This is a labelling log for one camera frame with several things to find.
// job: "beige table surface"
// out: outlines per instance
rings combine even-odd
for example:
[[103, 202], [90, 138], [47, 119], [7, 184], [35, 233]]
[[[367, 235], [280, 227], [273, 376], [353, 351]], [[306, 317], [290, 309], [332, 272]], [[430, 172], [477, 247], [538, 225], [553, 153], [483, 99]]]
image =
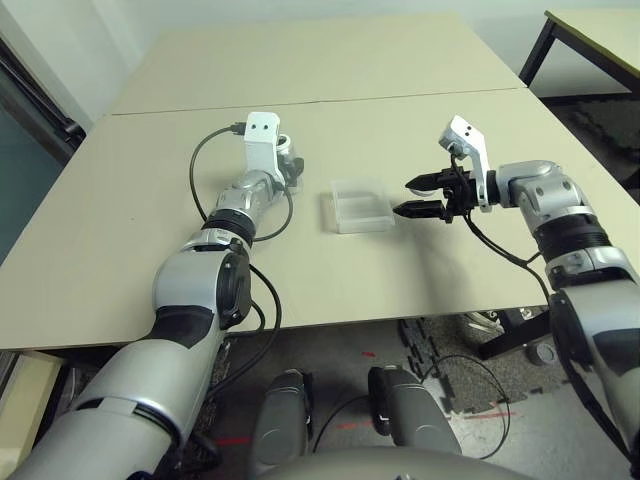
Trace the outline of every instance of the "beige table surface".
[[[532, 277], [487, 250], [459, 219], [399, 219], [388, 232], [335, 232], [331, 180], [378, 178], [392, 204], [415, 198], [403, 185], [447, 166], [437, 140], [454, 113], [485, 133], [494, 168], [532, 159], [563, 165], [640, 270], [640, 209], [527, 89], [269, 110], [306, 159], [291, 225], [252, 252], [280, 292], [285, 327], [543, 302]], [[192, 149], [248, 112], [101, 119], [0, 268], [0, 348], [126, 342], [147, 333], [155, 272], [201, 224], [187, 182]], [[205, 208], [244, 168], [239, 137], [220, 137], [202, 150], [196, 179]], [[282, 201], [259, 234], [285, 214]], [[497, 207], [475, 219], [515, 254], [535, 252], [518, 210]], [[538, 272], [543, 267], [534, 263]], [[253, 293], [272, 321], [271, 299], [257, 280]]]
[[640, 8], [553, 9], [545, 15], [640, 77]]
[[7, 478], [31, 452], [59, 363], [22, 355], [0, 406], [0, 479]]
[[353, 17], [167, 34], [111, 113], [523, 87], [455, 14]]

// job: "plastic container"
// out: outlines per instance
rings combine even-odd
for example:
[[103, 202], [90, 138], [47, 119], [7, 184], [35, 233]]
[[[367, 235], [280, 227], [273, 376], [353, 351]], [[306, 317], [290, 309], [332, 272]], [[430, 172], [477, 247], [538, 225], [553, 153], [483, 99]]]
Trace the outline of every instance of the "plastic container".
[[380, 182], [334, 180], [331, 187], [338, 233], [377, 232], [389, 230], [396, 224]]

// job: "robot forearm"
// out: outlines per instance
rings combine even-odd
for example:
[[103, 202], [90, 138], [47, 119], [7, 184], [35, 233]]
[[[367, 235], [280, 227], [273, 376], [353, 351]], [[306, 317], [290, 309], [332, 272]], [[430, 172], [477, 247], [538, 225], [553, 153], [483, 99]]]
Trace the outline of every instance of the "robot forearm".
[[[411, 201], [394, 211], [451, 223], [476, 206], [485, 212], [498, 203], [520, 208], [556, 291], [550, 314], [558, 347], [595, 368], [626, 449], [640, 455], [640, 278], [624, 252], [611, 245], [587, 198], [558, 165], [530, 161], [491, 171], [484, 136], [458, 116], [440, 145], [451, 155], [451, 168], [406, 186], [417, 192], [443, 189], [446, 207], [440, 201]], [[455, 164], [466, 156], [471, 172]], [[582, 400], [591, 411], [595, 402]]]
[[12, 478], [136, 478], [154, 472], [170, 446], [186, 443], [225, 331], [249, 313], [256, 228], [287, 188], [279, 119], [249, 115], [248, 125], [258, 122], [259, 138], [245, 134], [249, 170], [158, 270], [151, 332], [114, 355]]

